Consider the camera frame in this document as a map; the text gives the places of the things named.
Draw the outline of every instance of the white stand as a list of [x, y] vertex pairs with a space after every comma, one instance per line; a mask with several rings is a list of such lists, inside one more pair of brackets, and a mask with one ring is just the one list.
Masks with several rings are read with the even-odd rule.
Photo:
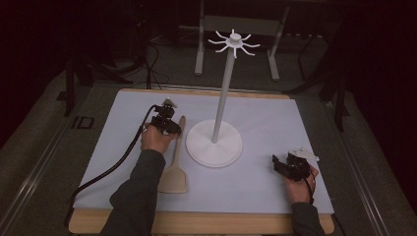
[[255, 55], [249, 53], [243, 47], [244, 45], [249, 47], [257, 47], [259, 45], [249, 45], [243, 41], [248, 39], [241, 38], [240, 34], [235, 33], [234, 30], [230, 37], [224, 37], [216, 32], [224, 41], [209, 42], [214, 44], [225, 43], [222, 49], [216, 52], [222, 52], [226, 48], [227, 61], [226, 68], [224, 70], [223, 84], [221, 86], [221, 94], [218, 102], [217, 115], [215, 121], [207, 120], [202, 121], [194, 126], [187, 135], [187, 149], [190, 155], [200, 164], [208, 167], [223, 167], [233, 163], [242, 152], [243, 142], [239, 132], [230, 124], [222, 122], [222, 116], [224, 106], [226, 103], [226, 97], [229, 90], [230, 80], [233, 72], [234, 60], [236, 59], [236, 49], [241, 48], [248, 55]]

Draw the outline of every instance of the spatula handle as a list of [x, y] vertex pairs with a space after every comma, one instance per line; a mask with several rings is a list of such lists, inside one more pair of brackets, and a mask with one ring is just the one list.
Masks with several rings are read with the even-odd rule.
[[174, 157], [172, 159], [171, 166], [178, 166], [178, 155], [180, 153], [180, 146], [181, 146], [181, 141], [182, 141], [182, 135], [184, 134], [185, 116], [181, 116], [180, 122], [178, 123], [178, 125], [181, 128], [181, 134], [177, 138], [177, 143], [175, 145], [175, 152], [174, 152]]

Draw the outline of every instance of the white paper sheet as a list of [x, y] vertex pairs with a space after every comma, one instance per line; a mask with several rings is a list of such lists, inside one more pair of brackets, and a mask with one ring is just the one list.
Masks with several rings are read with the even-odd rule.
[[[223, 121], [233, 125], [243, 139], [240, 157], [231, 165], [209, 168], [186, 150], [188, 131], [203, 120], [215, 119], [218, 97], [136, 91], [119, 91], [91, 157], [82, 184], [116, 163], [141, 125], [146, 112], [169, 97], [177, 105], [172, 118], [187, 118], [180, 150], [180, 166], [187, 173], [186, 194], [158, 194], [157, 210], [199, 212], [290, 213], [281, 176], [273, 171], [271, 157], [284, 161], [294, 148], [312, 150], [297, 105], [291, 99], [227, 97]], [[170, 165], [175, 142], [165, 153]], [[112, 208], [109, 198], [129, 178], [140, 154], [136, 145], [113, 173], [77, 196], [75, 208]], [[309, 162], [318, 167], [317, 162]], [[318, 176], [314, 205], [319, 213], [333, 213], [328, 191]]]

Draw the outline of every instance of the wooden table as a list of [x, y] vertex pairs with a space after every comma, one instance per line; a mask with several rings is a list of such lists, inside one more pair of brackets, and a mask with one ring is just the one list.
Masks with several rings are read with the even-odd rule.
[[[219, 95], [218, 91], [155, 90], [180, 94]], [[287, 99], [282, 94], [230, 92], [228, 96]], [[76, 208], [69, 224], [73, 233], [98, 233], [111, 209]], [[330, 214], [319, 214], [326, 234], [333, 232]], [[291, 214], [157, 211], [152, 234], [283, 234], [291, 233]]]

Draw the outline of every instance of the white pole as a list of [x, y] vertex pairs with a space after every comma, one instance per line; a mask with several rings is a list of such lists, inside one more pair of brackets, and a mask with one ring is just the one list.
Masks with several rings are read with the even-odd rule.
[[230, 80], [232, 78], [233, 65], [235, 61], [233, 51], [234, 49], [232, 47], [229, 47], [227, 51], [226, 68], [224, 69], [223, 84], [221, 86], [220, 100], [218, 101], [217, 115], [215, 116], [214, 132], [211, 138], [211, 142], [214, 144], [217, 143], [221, 119], [223, 117], [224, 105], [226, 103], [226, 97], [229, 91]]

